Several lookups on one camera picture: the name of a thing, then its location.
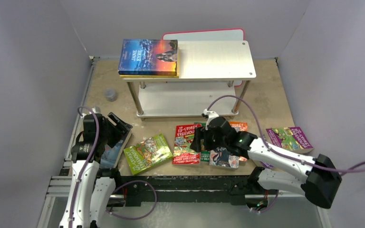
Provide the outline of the yellow book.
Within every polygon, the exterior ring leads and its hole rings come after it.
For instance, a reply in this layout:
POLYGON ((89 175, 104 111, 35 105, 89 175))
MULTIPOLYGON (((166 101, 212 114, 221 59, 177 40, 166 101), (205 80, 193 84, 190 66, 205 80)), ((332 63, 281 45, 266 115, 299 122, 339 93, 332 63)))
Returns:
POLYGON ((122 50, 118 73, 122 76, 177 77, 178 51, 122 50))

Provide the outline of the Nineteen Eighty-Four blue book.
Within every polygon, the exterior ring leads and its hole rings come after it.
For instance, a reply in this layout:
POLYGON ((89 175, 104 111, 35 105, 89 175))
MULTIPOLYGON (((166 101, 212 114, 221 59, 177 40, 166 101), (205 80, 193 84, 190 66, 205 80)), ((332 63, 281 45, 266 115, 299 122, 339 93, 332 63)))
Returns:
POLYGON ((123 136, 123 138, 114 146, 110 147, 105 145, 105 152, 103 153, 100 161, 99 168, 101 169, 112 169, 118 165, 121 154, 123 153, 124 148, 130 140, 132 135, 133 126, 130 125, 128 132, 123 136))

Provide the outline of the purple Treehouse book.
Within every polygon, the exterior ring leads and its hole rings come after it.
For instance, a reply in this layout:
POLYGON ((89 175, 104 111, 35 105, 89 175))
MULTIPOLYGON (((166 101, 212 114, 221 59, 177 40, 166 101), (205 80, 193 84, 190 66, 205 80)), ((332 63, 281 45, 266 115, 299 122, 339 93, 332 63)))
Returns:
POLYGON ((271 144, 298 154, 314 149, 300 127, 267 128, 265 136, 271 144))

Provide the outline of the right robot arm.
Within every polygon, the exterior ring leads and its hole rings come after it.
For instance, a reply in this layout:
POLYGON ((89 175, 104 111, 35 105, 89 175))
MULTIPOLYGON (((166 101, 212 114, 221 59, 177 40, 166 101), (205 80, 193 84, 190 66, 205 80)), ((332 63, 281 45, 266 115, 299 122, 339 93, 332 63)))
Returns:
POLYGON ((258 168, 248 180, 253 193, 283 190, 303 195, 314 205, 330 209, 342 182, 339 171, 325 155, 296 154, 265 142, 246 131, 236 131, 223 117, 215 117, 194 130, 190 148, 196 152, 225 148, 231 155, 263 161, 282 172, 258 168))

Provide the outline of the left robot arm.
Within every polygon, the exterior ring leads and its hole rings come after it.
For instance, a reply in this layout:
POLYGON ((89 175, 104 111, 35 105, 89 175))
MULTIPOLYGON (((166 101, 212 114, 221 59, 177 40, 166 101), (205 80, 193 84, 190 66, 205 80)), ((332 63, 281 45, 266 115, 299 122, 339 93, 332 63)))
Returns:
POLYGON ((71 148, 71 184, 60 228, 98 228, 111 194, 123 187, 120 172, 114 164, 101 168, 105 147, 126 142, 132 125, 114 113, 81 114, 83 130, 71 148))

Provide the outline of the green 65-Storey Treehouse book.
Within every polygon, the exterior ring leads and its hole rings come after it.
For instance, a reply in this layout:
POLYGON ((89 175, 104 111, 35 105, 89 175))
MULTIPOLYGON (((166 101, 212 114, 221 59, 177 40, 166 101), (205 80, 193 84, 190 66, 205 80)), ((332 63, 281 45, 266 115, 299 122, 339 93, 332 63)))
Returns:
POLYGON ((132 175, 138 175, 170 160, 173 157, 163 134, 147 138, 144 141, 123 150, 132 175))

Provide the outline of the Jane Eyre book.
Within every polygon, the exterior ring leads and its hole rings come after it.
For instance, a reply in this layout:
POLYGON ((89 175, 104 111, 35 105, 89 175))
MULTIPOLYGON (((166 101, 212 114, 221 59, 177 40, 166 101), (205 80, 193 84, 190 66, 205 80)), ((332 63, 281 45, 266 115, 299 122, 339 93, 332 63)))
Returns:
POLYGON ((118 65, 121 76, 178 77, 178 40, 124 39, 118 65))

